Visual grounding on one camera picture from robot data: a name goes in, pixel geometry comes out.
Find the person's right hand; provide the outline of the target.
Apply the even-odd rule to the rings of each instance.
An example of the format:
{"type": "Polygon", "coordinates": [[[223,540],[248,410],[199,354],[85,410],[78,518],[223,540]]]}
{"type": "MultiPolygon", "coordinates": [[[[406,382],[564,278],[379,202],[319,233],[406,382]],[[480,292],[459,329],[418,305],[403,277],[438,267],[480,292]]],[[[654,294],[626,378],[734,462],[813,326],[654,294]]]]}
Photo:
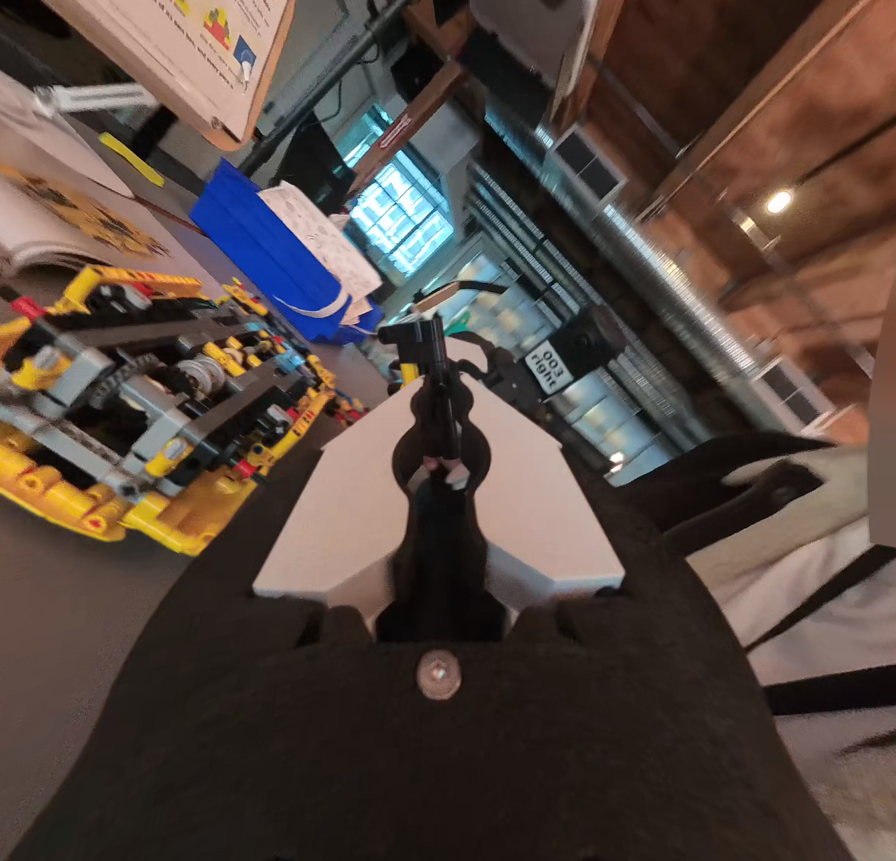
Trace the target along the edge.
{"type": "Polygon", "coordinates": [[[423,469],[452,491],[463,491],[469,482],[469,470],[460,459],[423,456],[423,469]]]}

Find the grey desk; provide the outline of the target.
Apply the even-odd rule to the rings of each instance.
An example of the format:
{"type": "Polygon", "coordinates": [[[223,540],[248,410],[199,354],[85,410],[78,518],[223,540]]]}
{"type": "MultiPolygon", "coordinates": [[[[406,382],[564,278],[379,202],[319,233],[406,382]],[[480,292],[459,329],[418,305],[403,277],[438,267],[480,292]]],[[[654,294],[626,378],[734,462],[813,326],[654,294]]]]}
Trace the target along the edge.
{"type": "Polygon", "coordinates": [[[235,576],[238,595],[250,594],[317,450],[341,433],[319,420],[194,560],[142,536],[82,540],[2,505],[2,858],[62,785],[169,591],[202,576],[203,597],[235,576]]]}

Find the light grey hoodie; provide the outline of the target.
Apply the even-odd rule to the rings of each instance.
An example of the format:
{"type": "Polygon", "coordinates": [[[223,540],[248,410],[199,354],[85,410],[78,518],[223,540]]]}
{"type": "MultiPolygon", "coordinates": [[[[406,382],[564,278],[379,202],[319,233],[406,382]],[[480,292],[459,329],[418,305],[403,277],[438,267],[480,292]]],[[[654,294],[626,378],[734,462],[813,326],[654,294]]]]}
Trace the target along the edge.
{"type": "Polygon", "coordinates": [[[669,541],[744,648],[853,859],[894,859],[894,549],[868,515],[707,513],[669,541]]]}

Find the black pipe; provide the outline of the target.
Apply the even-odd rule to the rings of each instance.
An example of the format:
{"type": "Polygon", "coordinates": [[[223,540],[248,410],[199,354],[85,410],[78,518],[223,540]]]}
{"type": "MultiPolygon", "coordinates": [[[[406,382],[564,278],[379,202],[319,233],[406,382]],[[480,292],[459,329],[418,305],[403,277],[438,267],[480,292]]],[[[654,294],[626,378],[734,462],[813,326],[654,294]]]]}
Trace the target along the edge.
{"type": "Polygon", "coordinates": [[[271,132],[255,143],[252,151],[240,164],[239,171],[252,177],[269,161],[280,144],[314,112],[316,105],[330,90],[342,82],[344,76],[364,59],[371,48],[380,45],[387,28],[392,26],[412,1],[414,0],[392,0],[365,26],[361,34],[345,43],[331,62],[330,68],[322,72],[297,103],[276,121],[271,132]]]}

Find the wooden post with red sign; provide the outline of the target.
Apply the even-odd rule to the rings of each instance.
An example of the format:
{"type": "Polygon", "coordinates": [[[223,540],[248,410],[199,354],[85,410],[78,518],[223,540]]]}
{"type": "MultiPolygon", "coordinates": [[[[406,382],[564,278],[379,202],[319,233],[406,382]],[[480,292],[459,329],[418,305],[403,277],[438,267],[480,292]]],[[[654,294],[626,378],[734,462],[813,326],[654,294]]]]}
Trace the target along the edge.
{"type": "Polygon", "coordinates": [[[357,198],[398,151],[402,150],[452,98],[468,76],[464,66],[456,60],[447,61],[432,80],[400,113],[382,136],[364,153],[353,167],[355,178],[350,186],[349,199],[357,198]]]}

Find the yellow brick car model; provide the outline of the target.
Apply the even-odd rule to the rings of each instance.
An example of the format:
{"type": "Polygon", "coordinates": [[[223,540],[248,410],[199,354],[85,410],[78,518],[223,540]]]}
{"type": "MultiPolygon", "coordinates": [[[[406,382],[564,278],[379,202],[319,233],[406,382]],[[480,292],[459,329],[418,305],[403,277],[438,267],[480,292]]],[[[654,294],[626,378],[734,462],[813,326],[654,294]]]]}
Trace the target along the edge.
{"type": "Polygon", "coordinates": [[[200,555],[339,390],[242,283],[226,290],[95,264],[49,306],[2,284],[2,498],[200,555]]]}

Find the black fleece-lined jacket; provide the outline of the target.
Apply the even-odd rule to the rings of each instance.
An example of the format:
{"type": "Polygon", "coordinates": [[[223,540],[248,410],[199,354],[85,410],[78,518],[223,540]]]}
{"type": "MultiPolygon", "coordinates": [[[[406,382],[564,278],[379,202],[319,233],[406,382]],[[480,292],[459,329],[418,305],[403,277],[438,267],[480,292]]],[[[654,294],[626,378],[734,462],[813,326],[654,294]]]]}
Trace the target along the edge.
{"type": "Polygon", "coordinates": [[[764,564],[867,515],[868,447],[777,431],[723,436],[616,495],[683,556],[764,564]]]}

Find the silver ventilation duct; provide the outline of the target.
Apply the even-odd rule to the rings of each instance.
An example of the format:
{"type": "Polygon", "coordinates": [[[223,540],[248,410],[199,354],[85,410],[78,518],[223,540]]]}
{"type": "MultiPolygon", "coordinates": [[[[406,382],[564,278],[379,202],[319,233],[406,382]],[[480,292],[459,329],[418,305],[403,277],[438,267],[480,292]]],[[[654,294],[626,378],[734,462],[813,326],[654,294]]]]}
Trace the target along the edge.
{"type": "Polygon", "coordinates": [[[642,233],[596,146],[575,132],[553,145],[487,101],[472,215],[554,306],[610,307],[629,342],[610,371],[666,441],[684,449],[742,426],[832,440],[831,403],[792,363],[763,359],[642,233]]]}

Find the blue plastic bin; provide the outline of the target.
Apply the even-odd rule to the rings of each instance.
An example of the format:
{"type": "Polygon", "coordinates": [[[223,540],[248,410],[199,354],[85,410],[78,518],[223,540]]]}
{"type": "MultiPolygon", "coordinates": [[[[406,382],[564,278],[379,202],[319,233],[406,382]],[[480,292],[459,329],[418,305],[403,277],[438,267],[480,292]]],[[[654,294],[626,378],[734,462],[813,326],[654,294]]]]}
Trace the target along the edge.
{"type": "Polygon", "coordinates": [[[264,204],[260,191],[219,159],[190,217],[305,339],[344,346],[372,338],[382,318],[370,299],[378,288],[368,296],[373,310],[360,326],[342,326],[349,300],[338,300],[339,282],[264,204]]]}

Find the black monitor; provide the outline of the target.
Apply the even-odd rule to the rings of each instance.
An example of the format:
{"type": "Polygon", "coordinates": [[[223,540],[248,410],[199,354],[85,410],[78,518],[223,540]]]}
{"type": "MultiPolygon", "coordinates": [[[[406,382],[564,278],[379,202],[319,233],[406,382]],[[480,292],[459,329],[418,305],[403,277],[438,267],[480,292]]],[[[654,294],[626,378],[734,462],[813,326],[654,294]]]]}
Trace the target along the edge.
{"type": "Polygon", "coordinates": [[[331,216],[343,212],[355,178],[317,115],[309,112],[292,134],[269,187],[288,183],[331,216]]]}

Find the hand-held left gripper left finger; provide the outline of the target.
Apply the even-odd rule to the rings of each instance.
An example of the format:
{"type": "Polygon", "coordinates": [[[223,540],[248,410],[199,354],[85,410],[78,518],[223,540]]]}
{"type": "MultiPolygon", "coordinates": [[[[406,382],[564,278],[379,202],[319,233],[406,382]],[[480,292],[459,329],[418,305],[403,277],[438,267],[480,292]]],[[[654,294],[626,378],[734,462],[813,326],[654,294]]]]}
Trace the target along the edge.
{"type": "Polygon", "coordinates": [[[416,379],[326,444],[253,582],[257,597],[352,607],[368,625],[392,601],[390,560],[409,514],[392,455],[414,425],[422,385],[416,379]]]}

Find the printed white paper bag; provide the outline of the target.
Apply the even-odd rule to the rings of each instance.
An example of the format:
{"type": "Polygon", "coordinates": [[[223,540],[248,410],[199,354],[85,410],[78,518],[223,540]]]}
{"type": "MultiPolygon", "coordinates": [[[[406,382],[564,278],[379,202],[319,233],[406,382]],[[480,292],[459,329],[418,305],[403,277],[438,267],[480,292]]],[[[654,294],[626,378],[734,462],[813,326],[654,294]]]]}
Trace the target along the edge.
{"type": "Polygon", "coordinates": [[[342,233],[347,215],[326,216],[300,189],[290,183],[258,193],[274,214],[340,284],[338,300],[349,300],[342,326],[358,328],[373,310],[368,296],[382,284],[378,271],[342,233]]]}

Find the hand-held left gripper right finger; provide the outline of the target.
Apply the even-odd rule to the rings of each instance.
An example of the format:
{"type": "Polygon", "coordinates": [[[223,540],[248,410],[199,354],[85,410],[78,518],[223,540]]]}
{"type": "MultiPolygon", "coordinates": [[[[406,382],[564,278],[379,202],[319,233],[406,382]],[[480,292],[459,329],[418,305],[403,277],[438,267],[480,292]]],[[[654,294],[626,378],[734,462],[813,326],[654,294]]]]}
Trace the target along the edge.
{"type": "Polygon", "coordinates": [[[621,586],[624,570],[560,444],[472,378],[469,423],[490,462],[473,500],[487,590],[507,608],[546,607],[621,586]]]}

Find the black brick assembly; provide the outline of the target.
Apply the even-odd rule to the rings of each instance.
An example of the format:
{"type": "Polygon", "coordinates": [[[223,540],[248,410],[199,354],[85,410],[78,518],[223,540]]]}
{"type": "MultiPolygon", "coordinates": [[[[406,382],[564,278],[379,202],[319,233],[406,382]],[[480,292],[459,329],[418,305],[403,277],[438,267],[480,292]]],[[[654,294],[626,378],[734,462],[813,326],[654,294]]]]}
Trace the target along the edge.
{"type": "Polygon", "coordinates": [[[396,347],[405,386],[417,378],[423,379],[417,395],[417,418],[427,454],[445,460],[460,459],[462,432],[469,420],[473,397],[447,351],[442,317],[384,326],[377,330],[377,338],[385,346],[396,347]]]}

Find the open instruction booklet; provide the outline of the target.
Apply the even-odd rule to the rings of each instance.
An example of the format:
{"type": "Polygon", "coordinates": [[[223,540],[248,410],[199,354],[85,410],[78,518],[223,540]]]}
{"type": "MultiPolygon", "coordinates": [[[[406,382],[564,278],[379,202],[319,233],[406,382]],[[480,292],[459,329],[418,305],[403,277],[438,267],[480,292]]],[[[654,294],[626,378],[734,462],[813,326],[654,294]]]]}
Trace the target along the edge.
{"type": "Polygon", "coordinates": [[[93,261],[174,272],[182,248],[106,162],[1,76],[1,244],[13,270],[93,261]]]}

